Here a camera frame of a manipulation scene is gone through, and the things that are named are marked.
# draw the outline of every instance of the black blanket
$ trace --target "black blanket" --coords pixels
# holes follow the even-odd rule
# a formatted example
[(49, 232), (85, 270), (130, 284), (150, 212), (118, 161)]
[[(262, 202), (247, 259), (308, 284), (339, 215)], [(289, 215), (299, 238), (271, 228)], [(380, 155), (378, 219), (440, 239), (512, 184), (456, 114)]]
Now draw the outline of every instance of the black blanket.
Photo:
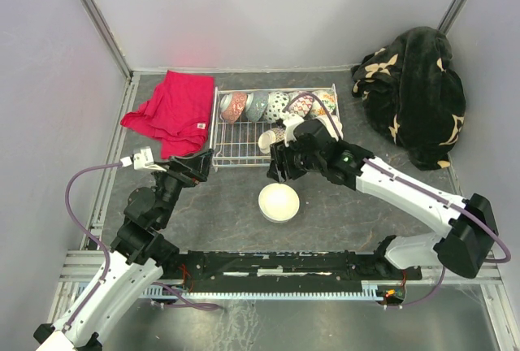
[(433, 28), (413, 28), (352, 69), (352, 95), (363, 99), (370, 125), (421, 170), (449, 166), (464, 123), (462, 83), (449, 68), (451, 46)]

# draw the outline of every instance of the wall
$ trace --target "wall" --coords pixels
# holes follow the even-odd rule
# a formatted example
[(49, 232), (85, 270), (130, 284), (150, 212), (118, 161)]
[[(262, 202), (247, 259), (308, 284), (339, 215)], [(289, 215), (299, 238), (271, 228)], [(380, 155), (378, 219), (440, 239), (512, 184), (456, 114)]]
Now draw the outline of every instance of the wall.
[(455, 171), (466, 195), (478, 192), (493, 204), (500, 236), (513, 254), (513, 261), (501, 266), (500, 272), (520, 322), (520, 165), (516, 160), (520, 154), (520, 13), (516, 8), (518, 0), (468, 0), (448, 38), (467, 99), (464, 130), (453, 151)]
[[(125, 79), (79, 0), (0, 0), (0, 349), (36, 349), (79, 234), (64, 190), (106, 157)], [(78, 180), (89, 217), (98, 175)]]
[(451, 0), (95, 0), (133, 69), (357, 63)]

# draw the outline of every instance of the red cloth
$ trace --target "red cloth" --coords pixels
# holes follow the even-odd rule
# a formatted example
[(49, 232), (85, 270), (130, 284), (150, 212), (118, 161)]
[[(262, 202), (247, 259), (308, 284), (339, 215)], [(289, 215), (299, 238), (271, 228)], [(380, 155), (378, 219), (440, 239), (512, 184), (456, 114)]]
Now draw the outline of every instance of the red cloth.
[(121, 124), (161, 141), (161, 158), (198, 152), (208, 138), (214, 88), (210, 76), (168, 71), (152, 98)]

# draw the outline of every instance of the blue bowl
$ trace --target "blue bowl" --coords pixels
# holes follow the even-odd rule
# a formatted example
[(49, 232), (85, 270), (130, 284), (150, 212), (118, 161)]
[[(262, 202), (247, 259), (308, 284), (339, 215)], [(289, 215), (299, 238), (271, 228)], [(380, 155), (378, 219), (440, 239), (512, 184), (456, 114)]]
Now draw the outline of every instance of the blue bowl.
[(258, 122), (267, 108), (269, 93), (267, 91), (255, 91), (248, 96), (245, 105), (245, 117), (248, 121)]

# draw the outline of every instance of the dish rack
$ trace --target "dish rack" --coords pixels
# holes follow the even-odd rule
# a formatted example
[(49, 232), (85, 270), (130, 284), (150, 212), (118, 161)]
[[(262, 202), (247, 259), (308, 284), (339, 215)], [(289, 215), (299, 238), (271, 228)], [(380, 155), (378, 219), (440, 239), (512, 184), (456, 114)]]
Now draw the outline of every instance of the dish rack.
[(295, 91), (314, 92), (320, 89), (327, 90), (334, 95), (336, 108), (332, 114), (340, 118), (338, 111), (338, 96), (336, 86), (317, 88), (294, 89), (233, 89), (214, 90), (213, 112), (210, 133), (210, 146), (214, 150), (213, 167), (217, 171), (220, 167), (269, 167), (271, 156), (263, 154), (258, 148), (258, 138), (262, 133), (276, 126), (275, 123), (265, 121), (250, 122), (241, 114), (235, 123), (228, 123), (220, 116), (220, 99), (229, 93), (256, 93), (267, 91), (268, 93), (281, 92), (293, 93)]

